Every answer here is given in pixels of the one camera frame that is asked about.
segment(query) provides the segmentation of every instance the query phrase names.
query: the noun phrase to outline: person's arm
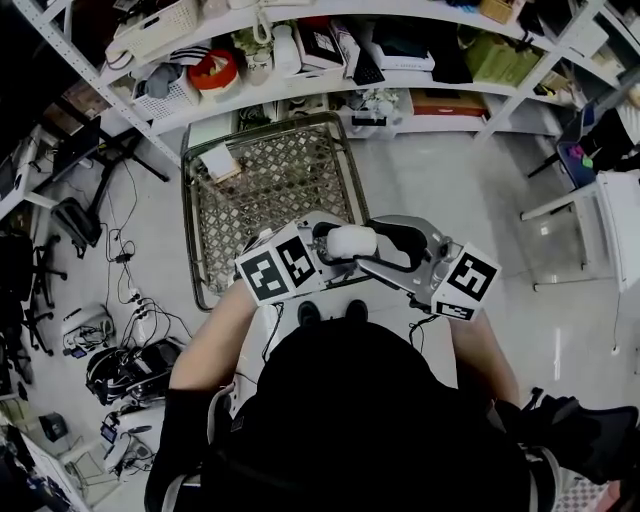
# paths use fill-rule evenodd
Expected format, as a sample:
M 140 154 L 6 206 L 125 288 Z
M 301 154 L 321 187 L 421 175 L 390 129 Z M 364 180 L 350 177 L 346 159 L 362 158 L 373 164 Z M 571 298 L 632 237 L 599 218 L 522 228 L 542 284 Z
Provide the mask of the person's arm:
M 176 361 L 169 387 L 207 391 L 228 384 L 256 309 L 245 282 L 236 281 Z
M 489 319 L 484 311 L 474 322 L 449 320 L 453 351 L 458 369 L 458 385 L 462 389 L 460 367 L 471 370 L 482 381 L 491 398 L 519 406 L 518 382 L 502 353 Z

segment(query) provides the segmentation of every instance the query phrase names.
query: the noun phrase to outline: white basket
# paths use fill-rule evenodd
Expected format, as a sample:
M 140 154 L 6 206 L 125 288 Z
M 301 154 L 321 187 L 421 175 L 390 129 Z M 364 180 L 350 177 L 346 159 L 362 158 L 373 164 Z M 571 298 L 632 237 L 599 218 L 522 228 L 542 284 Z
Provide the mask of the white basket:
M 136 108 L 148 114 L 147 117 L 158 120 L 175 114 L 179 110 L 195 107 L 200 103 L 200 93 L 187 77 L 187 68 L 175 82 L 169 84 L 169 95 L 166 98 L 151 98 L 147 94 L 132 101 Z
M 136 59 L 160 48 L 184 34 L 193 32 L 198 25 L 197 0 L 179 0 L 161 11 L 143 19 L 113 38 Z

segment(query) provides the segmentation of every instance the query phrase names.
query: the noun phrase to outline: white cloth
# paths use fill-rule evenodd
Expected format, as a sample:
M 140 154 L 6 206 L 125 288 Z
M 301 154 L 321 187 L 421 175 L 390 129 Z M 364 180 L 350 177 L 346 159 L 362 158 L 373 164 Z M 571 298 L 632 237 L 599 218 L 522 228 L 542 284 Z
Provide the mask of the white cloth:
M 616 107 L 620 121 L 635 146 L 640 142 L 640 110 L 629 101 L 625 101 Z

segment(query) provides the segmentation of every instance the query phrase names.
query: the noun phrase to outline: metal wire mesh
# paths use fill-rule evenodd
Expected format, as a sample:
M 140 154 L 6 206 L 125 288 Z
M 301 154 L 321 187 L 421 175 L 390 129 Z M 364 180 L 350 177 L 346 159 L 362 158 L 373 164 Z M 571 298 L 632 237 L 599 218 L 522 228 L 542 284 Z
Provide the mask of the metal wire mesh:
M 235 257 L 266 228 L 282 227 L 317 210 L 354 222 L 336 142 L 339 151 L 345 149 L 329 128 L 327 123 L 311 124 L 266 137 L 228 140 L 242 172 L 219 184 L 214 184 L 198 158 L 191 161 L 188 172 L 193 178 L 190 194 L 197 212 L 199 263 L 211 292 L 226 289 Z M 354 186 L 361 195 L 357 172 L 348 170 L 355 173 Z

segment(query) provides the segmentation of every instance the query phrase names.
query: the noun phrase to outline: power strip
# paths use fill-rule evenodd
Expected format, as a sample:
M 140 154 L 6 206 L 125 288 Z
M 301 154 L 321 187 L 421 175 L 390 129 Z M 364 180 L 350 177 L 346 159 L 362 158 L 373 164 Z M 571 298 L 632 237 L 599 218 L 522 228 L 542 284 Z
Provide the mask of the power strip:
M 143 344 L 153 335 L 156 328 L 156 312 L 153 302 L 150 300 L 142 300 L 142 292 L 140 288 L 131 288 L 129 296 L 133 299 L 130 302 L 131 314 L 133 315 L 134 338 L 138 344 Z

